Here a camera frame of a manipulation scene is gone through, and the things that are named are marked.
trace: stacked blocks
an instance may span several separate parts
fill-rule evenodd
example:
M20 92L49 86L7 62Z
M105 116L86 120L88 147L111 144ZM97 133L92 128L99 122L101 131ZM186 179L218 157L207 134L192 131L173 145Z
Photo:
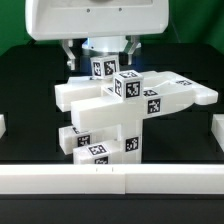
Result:
M119 72L119 60L117 55L91 58L92 75L95 79L112 78L113 73Z
M3 136L5 131L6 131L6 128L5 128L4 116L0 115L0 138Z
M60 145L75 164L141 163L144 119L217 102L216 91L172 72L120 72L117 56L91 64L93 80L55 87L73 125L59 129Z
M65 155L72 154L74 148L116 138L116 126L82 133L74 126L59 129L59 143Z

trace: cube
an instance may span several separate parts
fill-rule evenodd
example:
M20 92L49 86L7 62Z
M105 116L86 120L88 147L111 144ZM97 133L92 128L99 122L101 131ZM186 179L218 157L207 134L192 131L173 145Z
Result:
M121 100L143 97L143 76L134 70L117 72L113 78L114 95Z
M74 164L120 164L120 142L105 141L73 150Z
M0 115L0 138L3 136L5 133L5 119L3 115Z
M92 75L95 79L112 78L120 71L118 55L91 58Z

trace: black table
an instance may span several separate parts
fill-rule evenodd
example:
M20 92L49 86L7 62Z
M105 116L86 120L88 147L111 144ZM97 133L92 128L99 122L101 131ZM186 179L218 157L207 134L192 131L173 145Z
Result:
M90 75L87 56L70 73L59 46L17 46L0 57L0 114L7 132L0 164L69 164L58 128L70 113L55 105L54 86L71 75ZM224 56L208 45L143 45L132 66L138 72L173 71L219 92L217 104L192 107L144 121L143 163L223 164L211 133L212 115L224 113ZM30 195L0 196L2 223L219 223L223 196Z

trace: white border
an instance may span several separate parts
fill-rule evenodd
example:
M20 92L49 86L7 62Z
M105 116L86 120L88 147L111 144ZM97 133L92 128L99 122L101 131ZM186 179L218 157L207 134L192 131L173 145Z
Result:
M224 194L224 165L1 165L0 194Z

